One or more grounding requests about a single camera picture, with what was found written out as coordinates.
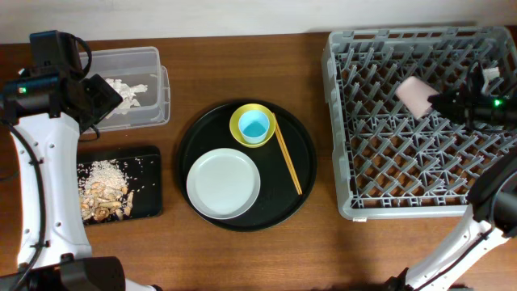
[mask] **wooden chopstick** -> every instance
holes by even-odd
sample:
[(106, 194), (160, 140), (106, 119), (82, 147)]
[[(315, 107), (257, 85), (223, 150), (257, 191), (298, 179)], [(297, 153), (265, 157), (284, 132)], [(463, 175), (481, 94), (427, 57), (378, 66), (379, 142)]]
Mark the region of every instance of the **wooden chopstick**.
[(298, 176), (296, 175), (296, 171), (294, 169), (294, 166), (292, 165), (291, 156), (289, 155), (288, 147), (285, 145), (284, 136), (282, 136), (282, 131), (280, 130), (280, 125), (278, 124), (278, 120), (276, 119), (276, 116), (275, 116), (275, 122), (276, 122), (276, 131), (275, 131), (276, 138), (278, 139), (278, 143), (280, 144), (280, 149), (282, 150), (282, 154), (284, 155), (284, 160), (288, 166), (289, 174), (291, 174), (292, 182), (294, 183), (296, 192), (298, 193), (298, 195), (301, 195), (300, 181), (298, 181)]

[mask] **wooden table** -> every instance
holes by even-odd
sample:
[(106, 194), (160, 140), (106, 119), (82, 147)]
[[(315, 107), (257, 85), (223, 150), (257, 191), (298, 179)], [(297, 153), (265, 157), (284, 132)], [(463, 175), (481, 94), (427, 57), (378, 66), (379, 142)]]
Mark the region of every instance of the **wooden table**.
[[(104, 133), (79, 152), (156, 145), (162, 152), (163, 215), (86, 228), (94, 256), (115, 255), (127, 277), (165, 290), (309, 290), (382, 283), (416, 264), (459, 218), (353, 223), (336, 206), (332, 134), (320, 57), (328, 34), (93, 41), (93, 50), (155, 46), (169, 70), (169, 124)], [(31, 64), (28, 44), (0, 46), (0, 80)], [(308, 129), (317, 178), (301, 210), (269, 230), (236, 233), (201, 219), (174, 180), (174, 156), (185, 131), (216, 104), (263, 99), (288, 109)], [(0, 173), (17, 167), (0, 129)], [(0, 183), (0, 274), (15, 272), (21, 234), (19, 181)], [(458, 283), (476, 290), (517, 285), (517, 243), (491, 251)]]

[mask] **gray plastic dish rack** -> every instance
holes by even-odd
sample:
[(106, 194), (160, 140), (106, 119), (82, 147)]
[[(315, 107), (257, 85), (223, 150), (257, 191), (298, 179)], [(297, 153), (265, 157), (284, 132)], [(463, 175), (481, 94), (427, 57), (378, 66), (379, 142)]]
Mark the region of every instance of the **gray plastic dish rack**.
[[(430, 27), (333, 32), (322, 56), (341, 215), (460, 216), (476, 178), (514, 146), (508, 133), (470, 133), (437, 112), (413, 118), (394, 92), (409, 76), (438, 92), (464, 83), (468, 67), (499, 67), (498, 95), (517, 81), (504, 27)], [(482, 129), (492, 128), (477, 124)]]

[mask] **light blue cup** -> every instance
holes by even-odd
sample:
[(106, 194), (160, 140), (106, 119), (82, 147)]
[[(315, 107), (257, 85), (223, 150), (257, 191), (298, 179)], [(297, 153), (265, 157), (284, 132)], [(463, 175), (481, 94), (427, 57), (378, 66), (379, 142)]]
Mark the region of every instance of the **light blue cup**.
[(248, 143), (254, 145), (266, 138), (269, 119), (260, 110), (250, 110), (239, 118), (239, 131)]

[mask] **yellow bowl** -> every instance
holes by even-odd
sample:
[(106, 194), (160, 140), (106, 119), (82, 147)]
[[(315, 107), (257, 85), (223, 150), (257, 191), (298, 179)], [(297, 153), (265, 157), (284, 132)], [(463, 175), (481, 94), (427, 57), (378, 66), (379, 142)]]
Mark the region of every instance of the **yellow bowl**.
[[(267, 119), (269, 119), (269, 129), (267, 130), (266, 138), (264, 138), (264, 140), (258, 144), (253, 145), (244, 140), (244, 137), (242, 137), (241, 131), (239, 130), (239, 119), (241, 118), (242, 114), (251, 110), (259, 110), (267, 116)], [(249, 148), (258, 148), (266, 144), (266, 142), (269, 141), (269, 139), (275, 134), (275, 129), (276, 119), (273, 115), (273, 112), (260, 104), (250, 103), (242, 105), (233, 113), (232, 117), (229, 119), (229, 131), (232, 133), (233, 138), (235, 138), (235, 140), (238, 141), (241, 145), (247, 146)]]

